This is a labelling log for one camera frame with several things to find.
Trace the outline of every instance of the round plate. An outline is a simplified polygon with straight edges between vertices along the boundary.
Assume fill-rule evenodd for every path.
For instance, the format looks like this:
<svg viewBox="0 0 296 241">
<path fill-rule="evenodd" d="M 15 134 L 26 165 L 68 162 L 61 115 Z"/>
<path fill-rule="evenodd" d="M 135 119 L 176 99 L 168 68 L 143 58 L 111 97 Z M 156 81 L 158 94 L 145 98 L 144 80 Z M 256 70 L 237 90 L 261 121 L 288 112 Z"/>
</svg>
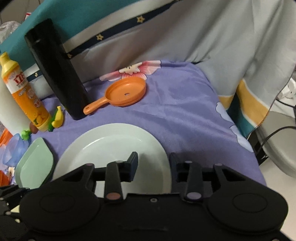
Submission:
<svg viewBox="0 0 296 241">
<path fill-rule="evenodd" d="M 77 138 L 57 163 L 53 179 L 86 163 L 97 168 L 126 161 L 133 151 L 138 153 L 139 164 L 134 180 L 121 183 L 124 197 L 127 193 L 170 193 L 170 165 L 161 144 L 142 128 L 122 123 L 99 126 Z M 95 194 L 104 196 L 104 182 L 97 182 Z"/>
</svg>

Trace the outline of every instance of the purple tablecloth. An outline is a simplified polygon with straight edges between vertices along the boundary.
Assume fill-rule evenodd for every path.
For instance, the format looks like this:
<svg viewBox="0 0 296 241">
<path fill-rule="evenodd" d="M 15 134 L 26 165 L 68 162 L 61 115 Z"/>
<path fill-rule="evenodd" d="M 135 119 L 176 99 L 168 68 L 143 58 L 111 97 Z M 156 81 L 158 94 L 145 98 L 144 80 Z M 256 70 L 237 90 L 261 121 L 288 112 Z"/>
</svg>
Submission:
<svg viewBox="0 0 296 241">
<path fill-rule="evenodd" d="M 107 105 L 79 121 L 65 111 L 62 127 L 53 132 L 39 131 L 32 139 L 43 137 L 59 159 L 86 131 L 108 123 L 128 123 L 150 132 L 167 154 L 179 153 L 184 160 L 199 162 L 204 167 L 223 163 L 265 184 L 250 145 L 239 134 L 203 72 L 185 62 L 161 61 L 151 72 L 147 68 L 149 63 L 145 64 L 145 69 L 138 66 L 138 75 L 144 73 L 147 77 L 147 93 L 140 102 L 124 108 Z M 85 87 L 92 100 L 96 100 L 110 84 L 96 79 Z M 43 103 L 51 113 L 60 105 L 55 96 Z"/>
</svg>

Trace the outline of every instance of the white cylinder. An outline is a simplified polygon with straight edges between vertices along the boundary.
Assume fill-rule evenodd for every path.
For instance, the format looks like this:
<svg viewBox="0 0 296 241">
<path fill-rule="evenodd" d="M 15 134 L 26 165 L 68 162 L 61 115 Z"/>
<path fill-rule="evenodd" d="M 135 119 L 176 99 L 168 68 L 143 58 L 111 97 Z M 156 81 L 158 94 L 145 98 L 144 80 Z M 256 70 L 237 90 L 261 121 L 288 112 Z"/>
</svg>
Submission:
<svg viewBox="0 0 296 241">
<path fill-rule="evenodd" d="M 15 135 L 30 129 L 30 120 L 15 102 L 0 76 L 0 122 Z"/>
</svg>

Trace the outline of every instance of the black bottle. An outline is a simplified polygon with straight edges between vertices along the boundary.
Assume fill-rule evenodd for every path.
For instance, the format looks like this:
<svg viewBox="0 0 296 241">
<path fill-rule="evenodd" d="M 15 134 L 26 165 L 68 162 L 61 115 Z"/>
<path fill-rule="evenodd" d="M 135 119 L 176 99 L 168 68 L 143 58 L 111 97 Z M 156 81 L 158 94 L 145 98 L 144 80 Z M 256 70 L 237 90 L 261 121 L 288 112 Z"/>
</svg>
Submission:
<svg viewBox="0 0 296 241">
<path fill-rule="evenodd" d="M 67 58 L 52 20 L 37 24 L 26 33 L 25 40 L 44 78 L 71 117 L 84 118 L 83 108 L 91 101 Z"/>
</svg>

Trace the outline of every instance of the yellow stripe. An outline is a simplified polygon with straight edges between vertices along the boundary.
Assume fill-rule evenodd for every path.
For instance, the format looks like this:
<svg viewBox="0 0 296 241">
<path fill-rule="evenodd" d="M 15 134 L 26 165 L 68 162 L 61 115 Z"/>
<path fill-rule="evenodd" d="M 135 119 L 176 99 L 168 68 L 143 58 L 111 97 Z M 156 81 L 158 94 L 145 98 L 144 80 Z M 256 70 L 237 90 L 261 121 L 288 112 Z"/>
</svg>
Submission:
<svg viewBox="0 0 296 241">
<path fill-rule="evenodd" d="M 243 114 L 256 125 L 259 125 L 267 115 L 268 109 L 249 92 L 243 80 L 240 81 L 237 87 L 237 95 Z"/>
<path fill-rule="evenodd" d="M 219 96 L 219 100 L 221 102 L 221 104 L 224 106 L 225 109 L 228 109 L 230 107 L 230 104 L 233 100 L 233 96 L 234 95 L 230 95 L 230 96 Z"/>
</svg>

